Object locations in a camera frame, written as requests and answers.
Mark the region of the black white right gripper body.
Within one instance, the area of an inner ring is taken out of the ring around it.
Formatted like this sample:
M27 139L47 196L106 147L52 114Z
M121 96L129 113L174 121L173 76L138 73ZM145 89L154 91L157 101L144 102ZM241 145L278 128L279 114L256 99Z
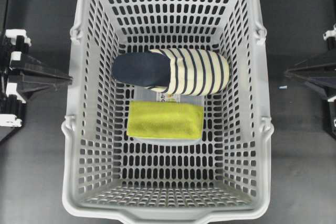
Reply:
M330 73L328 78L328 98L330 112L331 132L335 132L335 24L332 30L327 30L323 34L323 39L327 42L327 66L326 70Z

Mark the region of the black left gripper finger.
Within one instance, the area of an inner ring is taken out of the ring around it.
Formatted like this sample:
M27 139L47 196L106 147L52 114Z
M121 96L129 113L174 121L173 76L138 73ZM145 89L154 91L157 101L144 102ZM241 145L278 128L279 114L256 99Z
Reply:
M72 77L68 74L24 53L20 55L19 74L21 76L19 93L22 95L57 91L72 84Z

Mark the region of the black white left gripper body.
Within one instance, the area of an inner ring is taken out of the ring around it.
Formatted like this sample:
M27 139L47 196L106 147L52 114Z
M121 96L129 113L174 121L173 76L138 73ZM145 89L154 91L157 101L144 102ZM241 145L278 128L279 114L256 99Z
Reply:
M7 29L1 39L1 127L21 127L26 99L17 91L18 70L11 66L29 52L31 39L24 29Z

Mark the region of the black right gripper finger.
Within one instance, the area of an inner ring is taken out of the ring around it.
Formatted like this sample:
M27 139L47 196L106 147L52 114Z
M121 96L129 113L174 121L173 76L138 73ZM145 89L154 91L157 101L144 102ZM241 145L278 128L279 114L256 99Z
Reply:
M287 69L284 75L303 83L308 88L319 93L324 100L328 98L328 78L330 73L326 70L328 56L308 58L292 68Z

